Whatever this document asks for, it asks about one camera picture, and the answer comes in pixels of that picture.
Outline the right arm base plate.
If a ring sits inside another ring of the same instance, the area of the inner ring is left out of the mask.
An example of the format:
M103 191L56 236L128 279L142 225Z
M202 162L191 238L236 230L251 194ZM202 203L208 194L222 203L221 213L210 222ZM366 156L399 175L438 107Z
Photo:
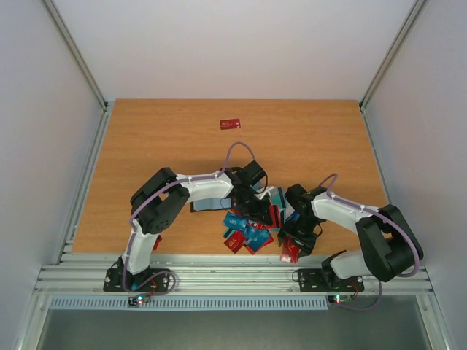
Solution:
M322 268L301 268L297 270L301 292L363 292L364 284L359 276L340 279L332 271Z

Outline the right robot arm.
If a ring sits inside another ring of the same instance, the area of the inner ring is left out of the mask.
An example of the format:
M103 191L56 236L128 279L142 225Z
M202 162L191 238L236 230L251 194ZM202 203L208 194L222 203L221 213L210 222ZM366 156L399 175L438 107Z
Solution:
M314 230L324 222L333 222L358 237L359 250L338 252L322 262L322 280L328 288L338 289L351 277L374 276L388 282L417 273L424 251L398 207L364 206L328 188L307 191L300 184L289 187L285 199L298 215L288 219L278 234L282 247L289 250L290 261L313 252L320 236Z

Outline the black leather card holder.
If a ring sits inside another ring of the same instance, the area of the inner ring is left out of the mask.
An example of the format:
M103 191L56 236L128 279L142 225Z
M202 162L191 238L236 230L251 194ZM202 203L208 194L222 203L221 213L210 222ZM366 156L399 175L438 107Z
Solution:
M230 198L206 198L190 203L190 212L219 211L231 208Z

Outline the red vip card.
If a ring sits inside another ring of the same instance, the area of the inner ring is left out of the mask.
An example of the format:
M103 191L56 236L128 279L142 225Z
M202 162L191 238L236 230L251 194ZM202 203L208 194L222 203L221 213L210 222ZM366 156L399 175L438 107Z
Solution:
M286 237L282 243L282 253L280 260L287 263L297 263L300 247L297 246L291 237Z
M244 236L240 231L234 232L224 242L225 246L230 249L231 252L236 254L244 246Z

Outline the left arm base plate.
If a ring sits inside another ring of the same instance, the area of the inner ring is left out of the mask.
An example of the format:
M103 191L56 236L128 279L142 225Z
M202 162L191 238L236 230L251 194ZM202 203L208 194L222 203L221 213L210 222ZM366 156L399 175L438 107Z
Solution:
M135 276L126 272L123 278L122 268L110 268L104 278L105 292L155 292L164 293L169 290L173 282L171 271L168 269L148 268Z

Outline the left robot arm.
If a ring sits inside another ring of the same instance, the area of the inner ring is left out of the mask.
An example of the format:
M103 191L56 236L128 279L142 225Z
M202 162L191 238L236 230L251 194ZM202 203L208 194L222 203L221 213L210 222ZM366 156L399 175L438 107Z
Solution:
M199 175L160 169L131 197L131 235L120 258L122 283L130 290L146 284L150 255L159 234L170 227L188 203L227 198L243 217L271 225L267 187L252 188L267 179L267 173L254 160L243 168L222 168Z

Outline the red VIP card front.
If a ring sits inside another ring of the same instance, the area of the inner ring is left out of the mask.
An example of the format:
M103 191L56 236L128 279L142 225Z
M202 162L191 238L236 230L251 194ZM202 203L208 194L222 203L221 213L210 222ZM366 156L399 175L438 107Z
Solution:
M244 236L240 231L234 232L224 242L225 246L230 249L231 252L236 254L244 246Z

